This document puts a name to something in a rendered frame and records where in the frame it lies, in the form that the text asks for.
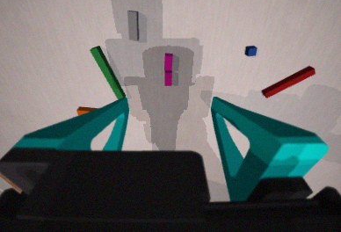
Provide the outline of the orange rod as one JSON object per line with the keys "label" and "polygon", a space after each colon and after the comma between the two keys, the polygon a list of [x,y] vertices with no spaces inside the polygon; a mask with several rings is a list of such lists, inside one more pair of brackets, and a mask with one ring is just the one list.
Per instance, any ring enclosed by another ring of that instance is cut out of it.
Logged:
{"label": "orange rod", "polygon": [[93,110],[96,110],[96,109],[98,109],[98,108],[81,107],[81,106],[79,106],[76,111],[77,111],[78,115],[81,115],[81,114],[84,114],[84,113],[87,113],[87,112],[90,112],[90,111],[93,111]]}

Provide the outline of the small blue cube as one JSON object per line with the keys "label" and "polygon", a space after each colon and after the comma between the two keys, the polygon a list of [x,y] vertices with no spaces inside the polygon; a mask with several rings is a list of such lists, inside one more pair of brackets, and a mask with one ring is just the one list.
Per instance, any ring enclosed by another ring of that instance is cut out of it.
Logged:
{"label": "small blue cube", "polygon": [[258,48],[255,47],[255,46],[248,46],[248,47],[245,48],[245,54],[247,56],[255,56],[256,53],[257,53],[257,49]]}

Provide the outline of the red rod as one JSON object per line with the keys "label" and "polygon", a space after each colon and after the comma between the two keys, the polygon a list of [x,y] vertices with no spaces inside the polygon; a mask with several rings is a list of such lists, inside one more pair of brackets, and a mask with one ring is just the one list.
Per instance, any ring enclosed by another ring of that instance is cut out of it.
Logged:
{"label": "red rod", "polygon": [[262,90],[264,96],[266,98],[269,98],[270,96],[283,91],[284,89],[310,77],[313,76],[315,74],[315,69],[308,66],[305,69],[302,69],[294,74],[292,74],[291,76],[267,87],[266,89]]}

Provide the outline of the grey rod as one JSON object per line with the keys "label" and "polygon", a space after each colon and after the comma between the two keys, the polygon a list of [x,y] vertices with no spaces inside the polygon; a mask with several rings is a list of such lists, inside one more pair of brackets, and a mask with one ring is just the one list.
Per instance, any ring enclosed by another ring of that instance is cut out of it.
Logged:
{"label": "grey rod", "polygon": [[128,11],[128,34],[130,40],[139,39],[139,21],[138,21],[138,11]]}

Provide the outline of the magenta rod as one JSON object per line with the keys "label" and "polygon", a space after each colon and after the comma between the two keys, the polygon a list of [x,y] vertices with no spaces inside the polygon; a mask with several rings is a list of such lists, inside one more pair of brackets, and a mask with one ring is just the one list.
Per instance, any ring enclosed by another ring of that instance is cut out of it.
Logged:
{"label": "magenta rod", "polygon": [[172,82],[172,71],[165,70],[164,72],[164,86],[171,86]]}
{"label": "magenta rod", "polygon": [[164,70],[172,70],[172,58],[173,54],[165,54]]}

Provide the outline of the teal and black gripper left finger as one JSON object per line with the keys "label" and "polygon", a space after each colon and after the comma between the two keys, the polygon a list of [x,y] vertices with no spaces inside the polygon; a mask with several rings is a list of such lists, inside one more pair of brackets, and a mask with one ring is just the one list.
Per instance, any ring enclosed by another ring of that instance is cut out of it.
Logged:
{"label": "teal and black gripper left finger", "polygon": [[102,150],[122,150],[129,115],[127,97],[96,110],[25,134],[12,148],[91,150],[91,141],[114,120],[111,135]]}

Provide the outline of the green rod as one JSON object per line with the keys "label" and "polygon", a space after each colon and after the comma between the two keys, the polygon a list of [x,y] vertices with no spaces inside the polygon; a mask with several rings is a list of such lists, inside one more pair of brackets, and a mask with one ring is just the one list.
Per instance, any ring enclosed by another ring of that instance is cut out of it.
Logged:
{"label": "green rod", "polygon": [[125,92],[122,90],[117,77],[114,75],[112,68],[105,58],[105,55],[100,46],[91,49],[91,54],[93,55],[95,61],[100,67],[105,79],[109,83],[117,99],[124,98],[126,96]]}

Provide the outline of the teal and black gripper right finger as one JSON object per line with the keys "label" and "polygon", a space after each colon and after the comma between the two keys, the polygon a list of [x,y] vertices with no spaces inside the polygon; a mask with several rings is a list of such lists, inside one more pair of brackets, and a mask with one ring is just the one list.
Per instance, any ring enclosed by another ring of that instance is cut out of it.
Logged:
{"label": "teal and black gripper right finger", "polygon": [[[265,178],[302,178],[329,150],[316,133],[221,98],[213,97],[211,114],[230,201],[247,200]],[[245,158],[224,119],[248,138]]]}

